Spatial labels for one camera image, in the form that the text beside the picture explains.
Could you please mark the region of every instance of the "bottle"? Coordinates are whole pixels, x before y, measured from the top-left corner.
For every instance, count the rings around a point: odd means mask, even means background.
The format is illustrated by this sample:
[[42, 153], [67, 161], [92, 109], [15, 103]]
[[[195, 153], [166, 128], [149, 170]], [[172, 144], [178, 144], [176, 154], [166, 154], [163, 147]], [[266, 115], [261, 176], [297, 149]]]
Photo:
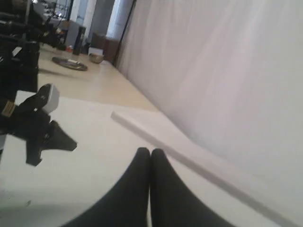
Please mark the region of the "bottle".
[[79, 27], [79, 32], [78, 32], [78, 35], [76, 38], [74, 49], [72, 51], [72, 53], [74, 55], [79, 55], [81, 52], [81, 47], [82, 47], [82, 43], [83, 43], [83, 39], [84, 39], [85, 30], [86, 30], [86, 27], [83, 27], [83, 26]]

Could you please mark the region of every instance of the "white fabric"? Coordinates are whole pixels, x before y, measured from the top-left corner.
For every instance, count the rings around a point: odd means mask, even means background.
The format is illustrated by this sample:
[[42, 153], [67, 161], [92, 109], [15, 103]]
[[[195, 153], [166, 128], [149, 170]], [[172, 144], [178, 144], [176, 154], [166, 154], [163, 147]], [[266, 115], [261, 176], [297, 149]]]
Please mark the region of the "white fabric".
[[303, 202], [303, 1], [137, 1], [120, 70], [183, 132]]

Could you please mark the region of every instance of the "white backdrop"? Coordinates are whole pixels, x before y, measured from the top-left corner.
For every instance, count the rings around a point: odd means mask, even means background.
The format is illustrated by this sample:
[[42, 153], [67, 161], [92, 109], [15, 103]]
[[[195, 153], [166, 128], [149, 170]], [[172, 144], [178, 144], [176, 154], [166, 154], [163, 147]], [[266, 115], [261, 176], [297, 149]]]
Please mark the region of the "white backdrop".
[[138, 0], [119, 68], [200, 146], [303, 203], [302, 0]]

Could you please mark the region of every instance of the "bowl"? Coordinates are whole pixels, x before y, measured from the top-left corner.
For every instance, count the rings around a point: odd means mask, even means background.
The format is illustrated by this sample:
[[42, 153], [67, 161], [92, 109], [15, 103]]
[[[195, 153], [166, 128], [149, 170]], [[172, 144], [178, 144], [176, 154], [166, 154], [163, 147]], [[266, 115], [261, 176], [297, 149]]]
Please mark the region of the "bowl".
[[100, 64], [104, 59], [104, 55], [91, 53], [89, 54], [89, 60], [93, 63]]

